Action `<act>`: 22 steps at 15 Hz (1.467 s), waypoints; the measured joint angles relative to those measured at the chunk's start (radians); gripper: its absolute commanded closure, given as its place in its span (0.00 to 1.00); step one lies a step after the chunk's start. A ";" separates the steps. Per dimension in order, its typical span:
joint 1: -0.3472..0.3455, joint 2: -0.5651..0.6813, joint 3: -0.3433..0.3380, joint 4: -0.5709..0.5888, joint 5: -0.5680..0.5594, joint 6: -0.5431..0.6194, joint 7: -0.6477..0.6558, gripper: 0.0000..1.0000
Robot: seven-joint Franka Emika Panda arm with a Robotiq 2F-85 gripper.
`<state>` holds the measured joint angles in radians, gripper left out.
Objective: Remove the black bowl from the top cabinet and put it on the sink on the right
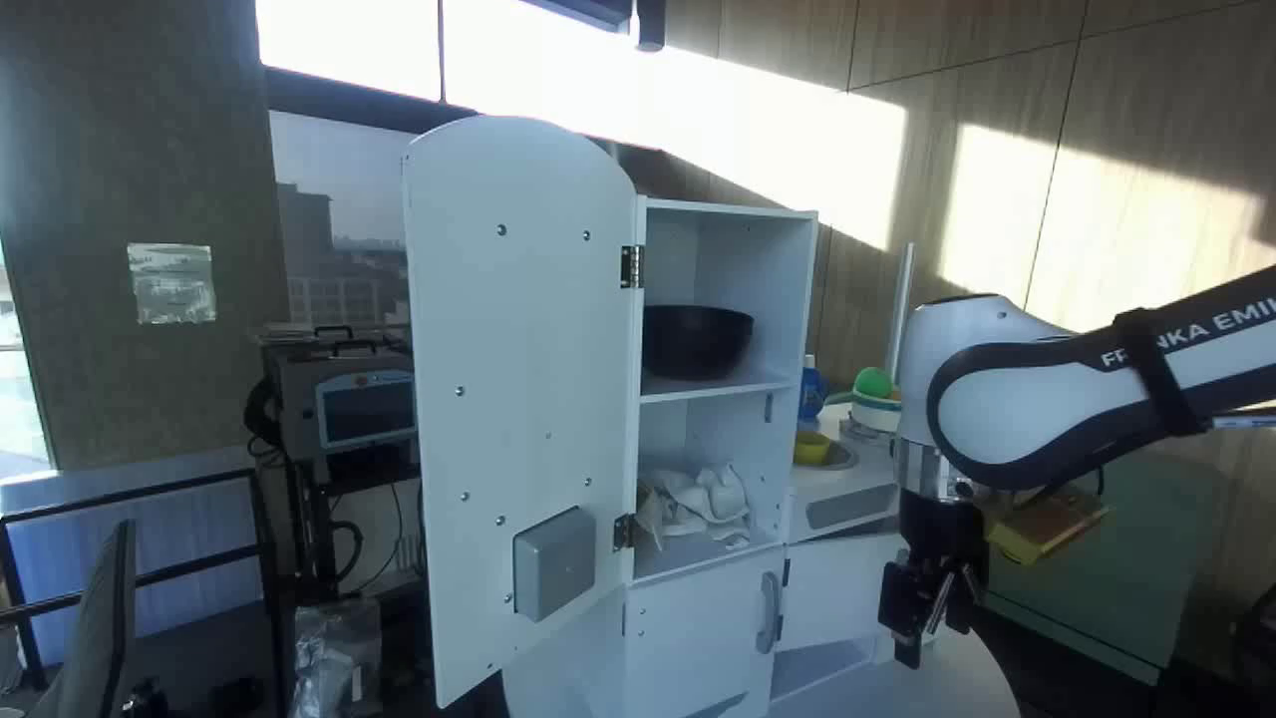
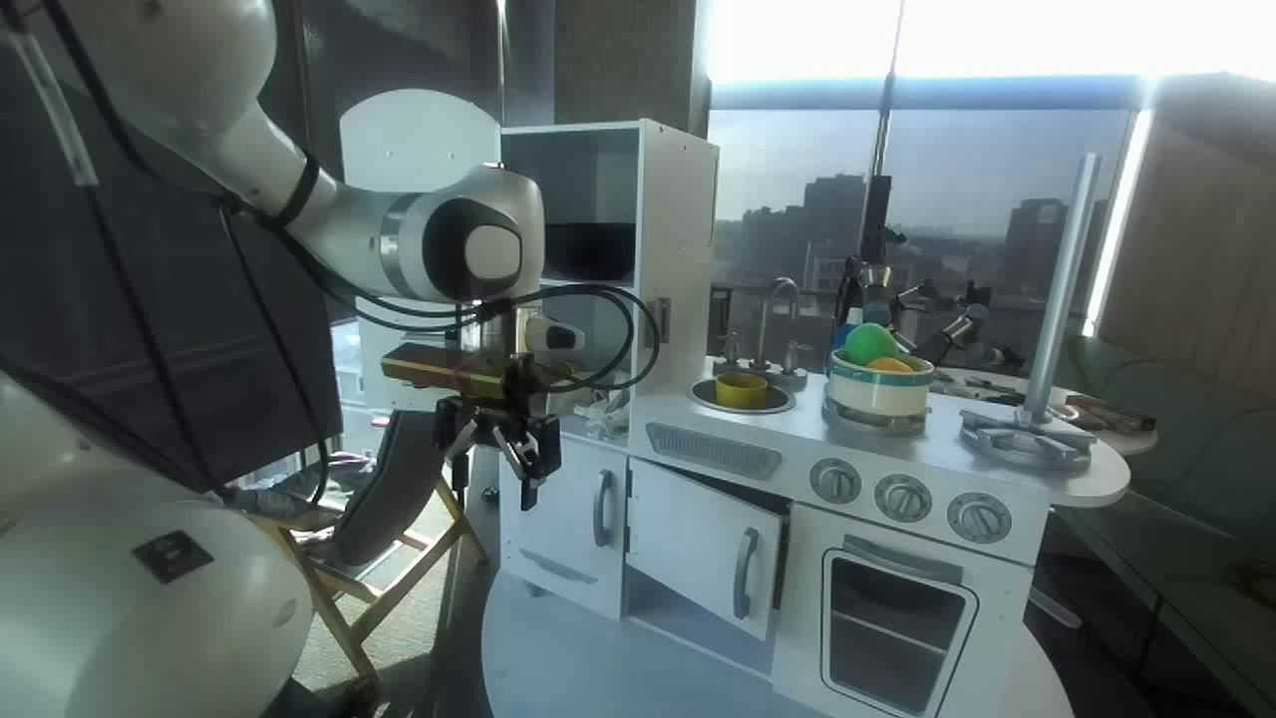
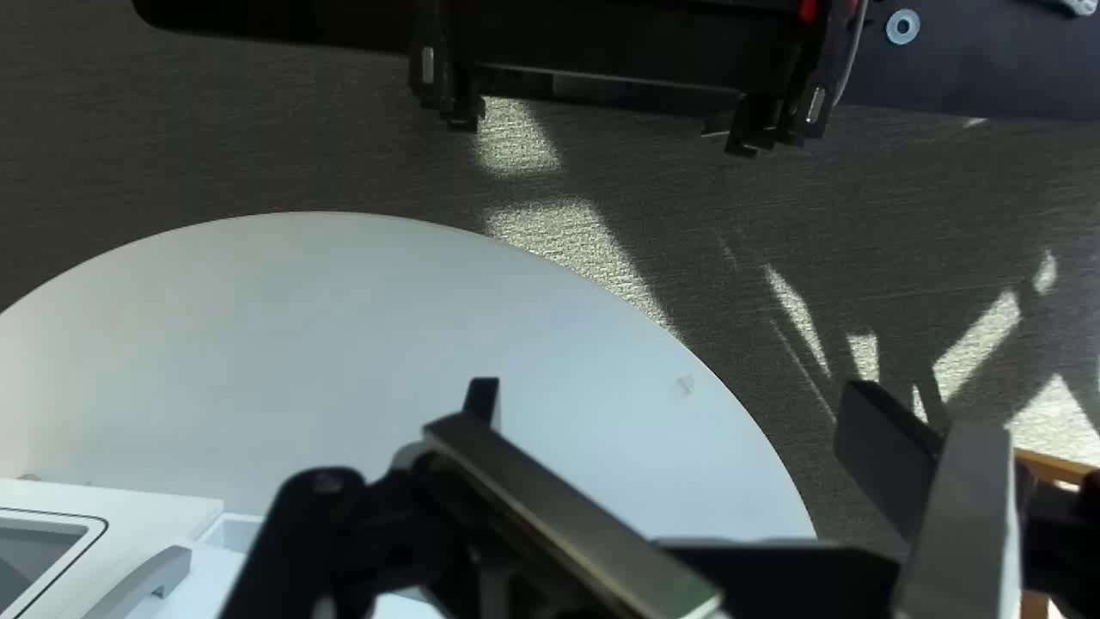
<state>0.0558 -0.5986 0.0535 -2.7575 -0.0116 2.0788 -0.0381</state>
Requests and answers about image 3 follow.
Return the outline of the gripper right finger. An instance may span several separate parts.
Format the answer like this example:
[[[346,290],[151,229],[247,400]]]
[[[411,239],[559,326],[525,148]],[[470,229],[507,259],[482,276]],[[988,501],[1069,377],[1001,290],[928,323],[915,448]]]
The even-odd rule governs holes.
[[[957,420],[945,436],[873,383],[850,383],[834,453],[908,540],[890,619],[1017,619],[1010,436]]]

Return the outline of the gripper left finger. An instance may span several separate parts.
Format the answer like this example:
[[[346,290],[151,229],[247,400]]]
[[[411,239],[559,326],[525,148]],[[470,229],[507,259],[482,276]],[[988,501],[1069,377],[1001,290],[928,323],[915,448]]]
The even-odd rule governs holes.
[[[496,429],[497,383],[424,427],[395,468],[458,531],[467,584],[432,599],[474,619],[723,619],[724,591]]]

